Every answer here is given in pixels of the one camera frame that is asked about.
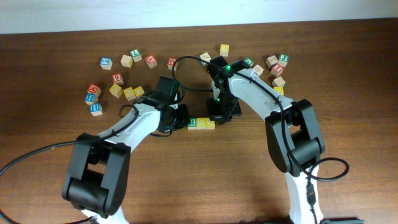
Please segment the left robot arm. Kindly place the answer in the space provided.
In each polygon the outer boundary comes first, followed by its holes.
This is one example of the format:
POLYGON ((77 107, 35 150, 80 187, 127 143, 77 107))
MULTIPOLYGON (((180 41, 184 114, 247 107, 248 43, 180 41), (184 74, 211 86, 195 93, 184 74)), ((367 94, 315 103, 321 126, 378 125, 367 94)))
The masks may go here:
POLYGON ((130 112, 96 136, 83 133, 73 148, 62 197, 88 217, 88 223, 126 223, 121 204, 126 194, 131 152, 148 135, 167 137, 188 123, 179 82, 162 76, 154 91, 141 96, 130 112))

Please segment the green R letter block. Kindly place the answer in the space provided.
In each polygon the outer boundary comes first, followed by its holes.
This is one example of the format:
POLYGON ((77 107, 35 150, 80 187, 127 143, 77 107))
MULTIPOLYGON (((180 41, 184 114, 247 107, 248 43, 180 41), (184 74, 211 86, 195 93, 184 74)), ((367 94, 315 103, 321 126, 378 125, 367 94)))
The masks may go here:
POLYGON ((187 125, 188 130, 194 130, 197 129, 197 119, 196 118, 190 118, 188 125, 187 125))

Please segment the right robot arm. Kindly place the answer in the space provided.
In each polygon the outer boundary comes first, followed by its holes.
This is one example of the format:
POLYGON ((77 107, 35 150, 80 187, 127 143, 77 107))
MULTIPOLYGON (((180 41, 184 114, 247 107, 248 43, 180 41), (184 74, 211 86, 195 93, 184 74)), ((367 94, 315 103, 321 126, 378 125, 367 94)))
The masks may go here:
POLYGON ((319 223, 317 172, 325 143, 315 110, 308 100, 294 101, 264 83, 243 60, 229 64, 224 57, 210 60, 214 98, 208 103, 210 119, 225 124, 241 115, 239 101, 249 105, 265 122, 267 147, 275 166, 285 175, 289 218, 293 223, 319 223))

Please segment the yellow S letter block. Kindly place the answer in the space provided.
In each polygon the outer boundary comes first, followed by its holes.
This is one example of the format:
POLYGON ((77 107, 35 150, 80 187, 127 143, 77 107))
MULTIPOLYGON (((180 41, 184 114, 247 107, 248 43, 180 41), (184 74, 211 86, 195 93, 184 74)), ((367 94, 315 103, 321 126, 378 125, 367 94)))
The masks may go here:
POLYGON ((210 120, 209 118, 205 119, 205 128, 206 129, 215 129, 215 122, 210 120))
POLYGON ((206 129, 206 118, 197 118, 197 129, 206 129))

